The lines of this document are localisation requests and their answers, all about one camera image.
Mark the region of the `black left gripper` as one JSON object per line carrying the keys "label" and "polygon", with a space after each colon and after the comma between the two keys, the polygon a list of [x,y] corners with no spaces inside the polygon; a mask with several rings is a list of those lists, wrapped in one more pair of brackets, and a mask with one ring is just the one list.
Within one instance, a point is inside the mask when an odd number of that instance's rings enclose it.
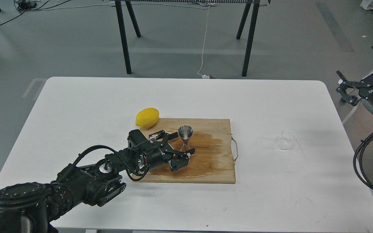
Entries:
{"label": "black left gripper", "polygon": [[146,168],[149,168],[151,171],[168,161],[170,171],[172,172],[188,165],[190,156],[195,153],[195,148],[189,149],[185,152],[173,149],[168,141],[178,138],[179,134],[177,132],[169,134],[161,130],[154,134],[156,135],[155,142],[145,140],[138,145],[140,152],[138,165],[142,171]]}

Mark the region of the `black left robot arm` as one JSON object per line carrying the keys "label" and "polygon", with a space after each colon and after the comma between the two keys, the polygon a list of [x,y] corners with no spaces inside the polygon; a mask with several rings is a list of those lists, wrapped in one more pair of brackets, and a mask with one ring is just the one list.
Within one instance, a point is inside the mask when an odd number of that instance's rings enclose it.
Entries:
{"label": "black left robot arm", "polygon": [[178,137],[176,132],[165,131],[146,137],[135,129],[128,134],[127,148],[89,147],[49,184],[32,182],[0,189],[0,233],[56,233],[51,222],[72,208],[81,203],[101,207],[122,193],[126,183],[121,181],[121,171],[132,181],[140,181],[165,163],[172,172],[187,166],[195,149],[173,149],[169,141]]}

